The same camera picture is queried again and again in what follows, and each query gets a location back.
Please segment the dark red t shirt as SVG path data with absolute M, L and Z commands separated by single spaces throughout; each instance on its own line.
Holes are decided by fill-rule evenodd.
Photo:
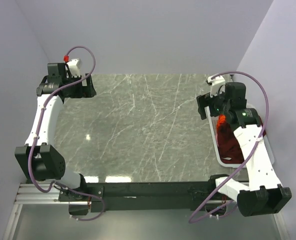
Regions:
M 225 121 L 217 124 L 217 143 L 220 159 L 225 164 L 242 164 L 244 156 L 230 125 Z

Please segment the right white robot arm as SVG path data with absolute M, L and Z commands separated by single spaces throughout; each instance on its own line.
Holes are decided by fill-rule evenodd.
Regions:
M 226 195 L 237 203 L 244 217 L 279 213 L 292 192 L 282 185 L 273 169 L 263 138 L 265 125 L 256 109 L 247 107 L 246 86 L 241 82 L 211 83 L 210 92 L 196 99 L 201 119 L 207 118 L 206 108 L 212 117 L 225 116 L 244 158 L 234 172 L 246 167 L 248 174 L 248 185 L 233 180 L 231 175 L 215 177 L 207 187 L 208 197 L 197 209 L 211 198 L 218 200 Z

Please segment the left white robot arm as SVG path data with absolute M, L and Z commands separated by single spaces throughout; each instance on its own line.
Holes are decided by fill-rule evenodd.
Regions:
M 67 99 L 92 98 L 96 90 L 89 75 L 83 79 L 81 60 L 48 63 L 48 74 L 36 89 L 37 110 L 30 134 L 23 146 L 15 148 L 15 158 L 25 177 L 31 181 L 56 181 L 70 188 L 76 201 L 88 195 L 82 174 L 67 169 L 64 157 L 55 149 L 55 128 Z

